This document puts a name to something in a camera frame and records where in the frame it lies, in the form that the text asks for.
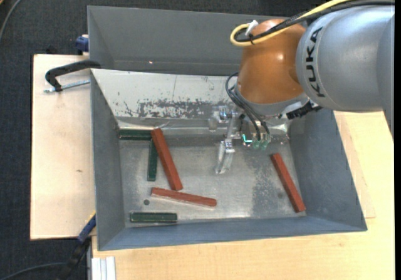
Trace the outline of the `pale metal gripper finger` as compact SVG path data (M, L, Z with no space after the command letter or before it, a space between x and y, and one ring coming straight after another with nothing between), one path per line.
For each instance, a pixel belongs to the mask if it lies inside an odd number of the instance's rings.
M217 164L215 166L216 174L223 174L225 172L225 157L226 157L226 144L225 141L220 141L217 150Z
M232 165L232 160L234 158L235 149L232 142L223 142L223 154L221 162L221 172L227 172Z

